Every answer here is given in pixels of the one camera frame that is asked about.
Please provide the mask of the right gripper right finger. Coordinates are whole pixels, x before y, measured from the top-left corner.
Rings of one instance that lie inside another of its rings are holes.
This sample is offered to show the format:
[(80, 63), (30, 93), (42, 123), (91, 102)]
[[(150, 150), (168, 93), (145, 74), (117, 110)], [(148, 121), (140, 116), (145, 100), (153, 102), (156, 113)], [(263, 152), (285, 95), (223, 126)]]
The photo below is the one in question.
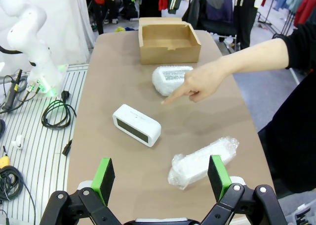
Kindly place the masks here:
[(251, 189), (233, 183), (219, 155), (211, 155), (207, 175), (215, 196), (202, 225), (228, 225), (234, 215), (245, 215), (252, 225), (287, 224), (274, 190), (267, 184)]

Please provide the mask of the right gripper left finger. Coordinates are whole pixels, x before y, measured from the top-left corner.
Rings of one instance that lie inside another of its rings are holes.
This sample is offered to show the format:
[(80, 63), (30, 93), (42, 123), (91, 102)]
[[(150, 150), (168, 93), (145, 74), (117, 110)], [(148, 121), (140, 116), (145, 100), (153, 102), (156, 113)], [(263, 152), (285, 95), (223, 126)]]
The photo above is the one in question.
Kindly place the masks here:
[(119, 225), (108, 207), (115, 172), (111, 158), (103, 158), (90, 186), (73, 194), (55, 191), (51, 194), (40, 223), (42, 225), (76, 225), (89, 218), (94, 225)]

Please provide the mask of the person right hand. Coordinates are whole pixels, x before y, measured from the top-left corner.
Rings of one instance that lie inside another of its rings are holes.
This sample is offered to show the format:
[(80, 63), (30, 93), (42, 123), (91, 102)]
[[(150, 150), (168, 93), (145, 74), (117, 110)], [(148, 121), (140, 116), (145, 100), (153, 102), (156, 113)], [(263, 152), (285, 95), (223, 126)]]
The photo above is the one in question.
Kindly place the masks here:
[(182, 96), (187, 96), (192, 102), (199, 102), (216, 92), (222, 81), (229, 75), (229, 62), (219, 58), (187, 72), (184, 82), (163, 102), (168, 105)]

